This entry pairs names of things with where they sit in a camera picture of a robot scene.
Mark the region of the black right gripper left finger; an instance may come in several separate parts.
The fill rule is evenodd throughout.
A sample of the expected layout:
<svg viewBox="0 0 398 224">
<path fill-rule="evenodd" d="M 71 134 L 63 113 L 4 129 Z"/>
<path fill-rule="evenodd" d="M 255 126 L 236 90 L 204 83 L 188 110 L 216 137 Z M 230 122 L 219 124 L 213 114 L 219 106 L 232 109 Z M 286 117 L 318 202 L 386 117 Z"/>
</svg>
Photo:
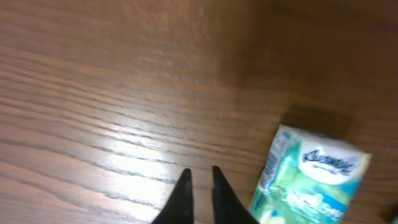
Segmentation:
<svg viewBox="0 0 398 224">
<path fill-rule="evenodd" d="M 152 224 L 194 224 L 192 172 L 184 169 Z"/>
</svg>

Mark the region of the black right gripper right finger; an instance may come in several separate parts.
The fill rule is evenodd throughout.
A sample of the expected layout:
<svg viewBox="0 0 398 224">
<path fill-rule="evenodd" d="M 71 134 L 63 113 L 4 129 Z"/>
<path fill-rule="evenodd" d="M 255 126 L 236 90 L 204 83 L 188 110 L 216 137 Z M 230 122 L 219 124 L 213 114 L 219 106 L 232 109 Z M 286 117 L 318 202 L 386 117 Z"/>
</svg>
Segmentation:
<svg viewBox="0 0 398 224">
<path fill-rule="evenodd" d="M 259 224 L 245 209 L 218 166 L 212 167 L 215 224 Z"/>
</svg>

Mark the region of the small teal white box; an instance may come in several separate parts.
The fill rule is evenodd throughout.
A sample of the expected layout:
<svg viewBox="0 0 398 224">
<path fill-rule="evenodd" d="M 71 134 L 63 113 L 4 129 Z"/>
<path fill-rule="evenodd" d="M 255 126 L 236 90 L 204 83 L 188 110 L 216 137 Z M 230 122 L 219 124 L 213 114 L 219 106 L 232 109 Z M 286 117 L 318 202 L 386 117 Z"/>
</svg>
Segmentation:
<svg viewBox="0 0 398 224">
<path fill-rule="evenodd" d="M 280 125 L 249 211 L 259 223 L 340 223 L 370 161 L 345 141 Z"/>
</svg>

